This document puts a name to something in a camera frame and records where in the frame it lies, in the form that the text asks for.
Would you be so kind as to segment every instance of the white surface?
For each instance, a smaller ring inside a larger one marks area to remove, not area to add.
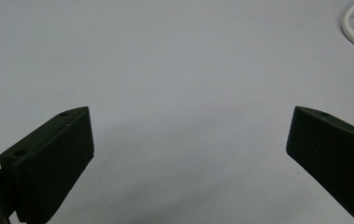
[[[285,152],[296,105],[354,125],[353,3],[1,0],[0,153],[88,105],[51,224],[354,223]]]

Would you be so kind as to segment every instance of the white cable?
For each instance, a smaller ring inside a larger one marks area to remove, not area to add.
[[[343,33],[345,33],[345,36],[354,44],[354,30],[351,28],[349,24],[349,20],[353,12],[354,12],[354,5],[352,5],[351,8],[348,9],[348,11],[346,12],[345,16],[342,19],[342,30]]]

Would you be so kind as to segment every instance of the white table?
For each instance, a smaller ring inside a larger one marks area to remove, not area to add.
[[[354,125],[353,2],[0,0],[0,153],[87,105],[50,224],[354,223],[285,152],[296,105]]]

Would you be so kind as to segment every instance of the screw hole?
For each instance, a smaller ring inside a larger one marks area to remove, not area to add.
[[[25,155],[25,153],[27,153],[26,149],[20,149],[20,150],[17,150],[16,152],[14,152],[14,156],[20,157],[20,156]]]

